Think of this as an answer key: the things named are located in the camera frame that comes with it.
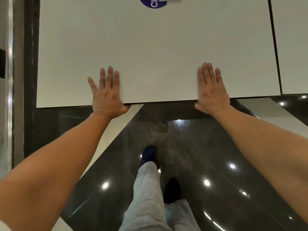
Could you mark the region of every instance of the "person's left hand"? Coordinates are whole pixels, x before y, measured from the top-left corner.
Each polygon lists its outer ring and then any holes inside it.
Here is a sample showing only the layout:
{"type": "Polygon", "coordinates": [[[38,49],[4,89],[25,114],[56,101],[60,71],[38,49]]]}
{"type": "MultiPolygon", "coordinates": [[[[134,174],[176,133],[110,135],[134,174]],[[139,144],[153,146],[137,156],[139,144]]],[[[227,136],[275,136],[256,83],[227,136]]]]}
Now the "person's left hand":
{"type": "Polygon", "coordinates": [[[120,73],[116,70],[113,79],[113,68],[108,67],[107,79],[105,79],[105,69],[100,70],[99,87],[97,89],[91,77],[88,82],[93,93],[92,107],[94,113],[105,115],[108,119],[113,119],[126,113],[130,105],[124,105],[120,98],[120,73]]]}

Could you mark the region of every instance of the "black shoe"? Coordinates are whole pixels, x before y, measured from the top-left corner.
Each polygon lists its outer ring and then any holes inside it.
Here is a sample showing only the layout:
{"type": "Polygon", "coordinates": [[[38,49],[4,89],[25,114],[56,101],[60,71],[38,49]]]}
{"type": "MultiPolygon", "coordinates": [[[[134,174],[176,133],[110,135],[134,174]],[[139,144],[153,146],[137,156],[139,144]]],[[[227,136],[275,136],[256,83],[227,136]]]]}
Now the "black shoe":
{"type": "Polygon", "coordinates": [[[172,177],[167,183],[165,192],[164,192],[164,203],[171,204],[180,199],[181,195],[181,186],[179,180],[175,177],[172,177]]]}
{"type": "Polygon", "coordinates": [[[145,163],[152,161],[156,164],[156,147],[154,145],[146,146],[142,152],[141,166],[145,163]]]}

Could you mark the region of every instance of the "round purple label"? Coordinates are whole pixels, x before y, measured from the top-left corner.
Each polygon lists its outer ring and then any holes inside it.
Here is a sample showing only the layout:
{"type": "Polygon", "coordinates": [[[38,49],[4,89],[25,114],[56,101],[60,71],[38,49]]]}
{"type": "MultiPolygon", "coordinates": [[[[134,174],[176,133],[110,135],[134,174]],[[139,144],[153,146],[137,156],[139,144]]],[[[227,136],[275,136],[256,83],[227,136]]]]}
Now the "round purple label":
{"type": "Polygon", "coordinates": [[[161,1],[161,2],[159,2],[159,0],[140,0],[140,1],[146,7],[149,7],[149,8],[152,8],[152,9],[162,8],[165,5],[167,5],[167,1],[161,1]]]}

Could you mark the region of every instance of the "gray pants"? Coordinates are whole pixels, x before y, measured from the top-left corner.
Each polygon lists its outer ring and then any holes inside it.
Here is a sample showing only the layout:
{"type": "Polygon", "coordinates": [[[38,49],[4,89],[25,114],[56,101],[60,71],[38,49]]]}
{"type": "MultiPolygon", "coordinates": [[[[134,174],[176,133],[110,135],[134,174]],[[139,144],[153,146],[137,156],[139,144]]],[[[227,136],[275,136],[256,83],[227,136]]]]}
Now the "gray pants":
{"type": "Polygon", "coordinates": [[[200,231],[185,199],[164,207],[159,176],[153,162],[140,167],[134,198],[119,231],[200,231]]]}

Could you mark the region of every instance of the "hand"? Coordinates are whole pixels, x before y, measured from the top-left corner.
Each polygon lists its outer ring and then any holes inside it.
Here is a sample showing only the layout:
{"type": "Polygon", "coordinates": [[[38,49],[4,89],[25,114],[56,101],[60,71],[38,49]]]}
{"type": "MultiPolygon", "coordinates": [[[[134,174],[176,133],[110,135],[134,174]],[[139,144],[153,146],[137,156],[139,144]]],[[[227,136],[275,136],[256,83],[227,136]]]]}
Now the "hand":
{"type": "Polygon", "coordinates": [[[108,75],[105,80],[105,70],[101,68],[99,88],[92,78],[88,77],[88,82],[93,93],[92,107],[94,113],[105,115],[110,120],[126,113],[130,105],[124,105],[120,98],[120,74],[116,70],[113,80],[113,68],[108,67],[108,75]]]}
{"type": "Polygon", "coordinates": [[[195,108],[214,115],[217,111],[230,106],[230,98],[222,82],[220,69],[215,69],[216,77],[211,63],[203,63],[198,68],[198,102],[195,108]]]}

